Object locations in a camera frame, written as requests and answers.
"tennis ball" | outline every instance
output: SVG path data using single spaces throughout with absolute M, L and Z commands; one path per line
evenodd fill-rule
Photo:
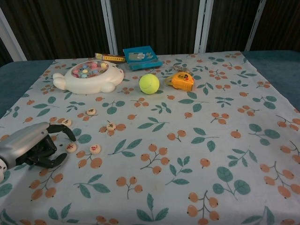
M 153 74 L 145 74 L 144 76 L 142 76 L 139 84 L 142 92 L 148 95 L 157 92 L 159 88 L 159 80 Z

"metal robot arm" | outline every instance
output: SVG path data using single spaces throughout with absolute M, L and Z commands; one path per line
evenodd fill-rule
M 58 166 L 67 154 L 60 154 L 55 160 L 47 158 L 57 150 L 48 134 L 60 131 L 67 134 L 70 140 L 76 141 L 73 132 L 65 125 L 42 122 L 25 127 L 0 142 L 0 182 L 7 169 L 22 163 L 45 168 Z

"yellow tape measure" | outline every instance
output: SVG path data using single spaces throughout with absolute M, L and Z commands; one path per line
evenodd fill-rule
M 191 91 L 194 85 L 194 79 L 187 72 L 179 72 L 165 79 L 167 85 L 171 85 L 176 89 Z

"table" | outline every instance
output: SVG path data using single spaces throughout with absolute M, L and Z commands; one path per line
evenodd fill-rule
M 299 112 L 240 52 L 160 58 L 162 67 L 146 71 L 122 64 L 115 92 L 87 96 L 54 88 L 51 78 L 87 59 L 53 62 L 0 120 L 1 134 L 68 118 L 78 150 L 51 170 L 7 171 L 3 224 L 300 221 Z M 173 65 L 192 71 L 192 92 L 164 85 Z M 140 92 L 145 73 L 160 79 L 156 94 Z M 84 115 L 89 108 L 97 115 Z M 55 155 L 64 152 L 70 140 L 51 136 Z M 94 144 L 99 155 L 89 153 Z

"blue box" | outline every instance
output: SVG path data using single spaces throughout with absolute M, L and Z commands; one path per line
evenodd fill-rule
M 150 46 L 142 46 L 136 48 L 123 49 L 126 61 L 131 70 L 147 69 L 160 67 L 163 62 L 158 60 L 158 57 Z

